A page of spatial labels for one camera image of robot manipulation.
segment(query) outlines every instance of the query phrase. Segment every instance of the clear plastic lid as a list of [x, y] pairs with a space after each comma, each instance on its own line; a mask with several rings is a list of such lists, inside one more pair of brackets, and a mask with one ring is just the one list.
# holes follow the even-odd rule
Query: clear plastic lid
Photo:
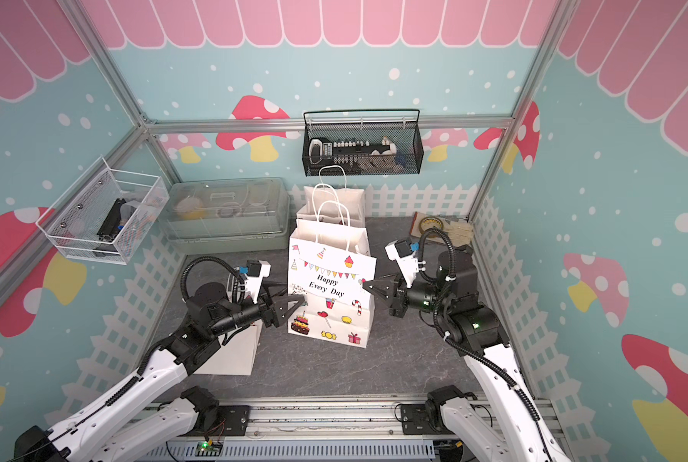
[[279, 178], [181, 182], [159, 223], [170, 239], [282, 233], [289, 204]]

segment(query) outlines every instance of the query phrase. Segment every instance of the white wire basket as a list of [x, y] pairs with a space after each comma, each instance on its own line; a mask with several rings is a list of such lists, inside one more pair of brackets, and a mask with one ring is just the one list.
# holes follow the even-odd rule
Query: white wire basket
[[[98, 162], [104, 168], [78, 193], [75, 187]], [[67, 194], [74, 198], [58, 214], [56, 204]], [[117, 199], [132, 204], [130, 217], [113, 227], [117, 234], [101, 232]], [[149, 233], [159, 212], [169, 199], [164, 180], [156, 175], [111, 169], [98, 159], [80, 178], [54, 201], [35, 224], [67, 258], [114, 264], [128, 264], [141, 241]]]

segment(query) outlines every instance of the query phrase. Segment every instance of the black wire basket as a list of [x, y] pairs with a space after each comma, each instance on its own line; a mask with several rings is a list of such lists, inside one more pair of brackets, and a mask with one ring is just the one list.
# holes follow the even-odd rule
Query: black wire basket
[[304, 112], [305, 176], [418, 174], [424, 145], [418, 109], [351, 109]]

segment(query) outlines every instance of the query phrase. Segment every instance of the plastic storage box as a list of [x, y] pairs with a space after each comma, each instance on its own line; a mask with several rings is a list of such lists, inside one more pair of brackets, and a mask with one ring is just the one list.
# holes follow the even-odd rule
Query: plastic storage box
[[290, 197], [279, 178], [180, 182], [159, 216], [185, 254], [283, 249]]

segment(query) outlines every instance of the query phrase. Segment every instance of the white paper bag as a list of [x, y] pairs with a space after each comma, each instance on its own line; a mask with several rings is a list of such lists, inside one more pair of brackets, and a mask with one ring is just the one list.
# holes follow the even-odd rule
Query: white paper bag
[[377, 259], [369, 255], [367, 229], [317, 220], [296, 222], [290, 236], [288, 292], [305, 294], [316, 313], [328, 312], [332, 319], [369, 328], [374, 302], [362, 282], [374, 278]]
[[[323, 167], [321, 170], [339, 168], [341, 166]], [[318, 221], [324, 223], [348, 224], [358, 228], [365, 226], [365, 190], [364, 189], [349, 189], [347, 188], [346, 174], [344, 175], [344, 188], [334, 189], [331, 185], [324, 183], [319, 172], [320, 182], [311, 187], [306, 186], [305, 190], [305, 205], [298, 210], [297, 218], [315, 220], [316, 210], [319, 206], [329, 200], [334, 202], [320, 208]], [[350, 213], [350, 223], [342, 223], [340, 220], [341, 208], [337, 204], [345, 206]]]

